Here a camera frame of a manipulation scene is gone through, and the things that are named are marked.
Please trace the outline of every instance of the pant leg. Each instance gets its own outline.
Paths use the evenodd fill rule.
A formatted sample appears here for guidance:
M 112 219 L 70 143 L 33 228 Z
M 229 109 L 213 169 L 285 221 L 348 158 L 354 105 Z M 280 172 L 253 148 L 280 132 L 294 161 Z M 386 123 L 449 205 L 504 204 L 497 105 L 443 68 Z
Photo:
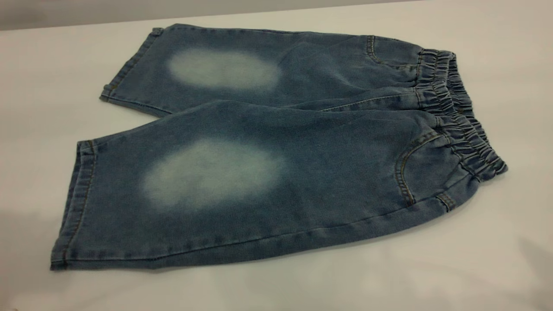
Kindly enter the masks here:
M 370 35 L 155 28 L 100 98 L 165 116 L 214 100 L 323 110 L 413 94 L 422 48 L 387 42 L 387 56 L 400 64 L 390 70 L 375 56 L 377 44 Z
M 51 268 L 239 262 L 421 224 L 479 183 L 441 122 L 218 101 L 80 142 Z

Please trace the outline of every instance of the front pocket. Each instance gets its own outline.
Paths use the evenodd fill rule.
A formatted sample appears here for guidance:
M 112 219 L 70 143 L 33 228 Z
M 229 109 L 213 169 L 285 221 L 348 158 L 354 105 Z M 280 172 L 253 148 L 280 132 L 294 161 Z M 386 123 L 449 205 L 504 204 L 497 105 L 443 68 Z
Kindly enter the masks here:
M 422 47 L 385 37 L 367 36 L 367 55 L 377 64 L 391 67 L 416 67 Z
M 443 134 L 432 131 L 413 141 L 395 167 L 406 205 L 435 196 L 464 178 L 468 172 L 460 161 Z

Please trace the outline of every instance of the gray wall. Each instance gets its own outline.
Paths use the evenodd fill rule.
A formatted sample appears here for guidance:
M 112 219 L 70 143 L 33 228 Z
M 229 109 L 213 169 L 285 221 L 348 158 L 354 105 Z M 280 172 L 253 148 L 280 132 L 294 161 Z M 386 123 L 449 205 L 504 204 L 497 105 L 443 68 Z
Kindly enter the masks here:
M 412 0 L 0 0 L 0 30 Z

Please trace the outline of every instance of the hem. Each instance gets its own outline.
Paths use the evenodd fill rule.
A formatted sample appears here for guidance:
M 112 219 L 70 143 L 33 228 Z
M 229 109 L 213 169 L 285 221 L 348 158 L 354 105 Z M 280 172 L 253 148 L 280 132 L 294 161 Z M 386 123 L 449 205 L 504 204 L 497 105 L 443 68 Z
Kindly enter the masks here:
M 152 32 L 148 35 L 144 43 L 142 43 L 138 51 L 123 65 L 111 82 L 104 86 L 102 94 L 100 95 L 100 99 L 102 101 L 109 102 L 109 99 L 112 99 L 113 90 L 121 84 L 127 74 L 134 68 L 144 54 L 146 54 L 148 49 L 154 44 L 155 40 L 163 33 L 163 30 L 163 28 L 152 29 Z
M 68 253 L 81 227 L 95 166 L 96 155 L 92 141 L 78 142 L 60 233 L 52 249 L 51 270 L 63 269 L 67 266 L 67 258 L 72 257 Z
M 482 125 L 474 117 L 455 54 L 423 49 L 417 73 L 415 92 L 420 106 L 437 117 L 436 131 L 449 139 L 463 167 L 481 182 L 506 172 L 507 165 L 493 150 Z

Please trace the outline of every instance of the waistband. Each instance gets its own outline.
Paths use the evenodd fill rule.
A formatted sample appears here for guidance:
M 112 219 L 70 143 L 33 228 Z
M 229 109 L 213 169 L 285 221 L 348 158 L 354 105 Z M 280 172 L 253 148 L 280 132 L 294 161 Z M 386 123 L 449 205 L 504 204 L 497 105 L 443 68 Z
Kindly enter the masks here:
M 420 108 L 438 117 L 436 130 L 450 140 L 463 167 L 481 182 L 506 172 L 507 165 L 495 153 L 482 125 L 474 117 L 455 54 L 423 49 L 417 77 L 415 92 Z

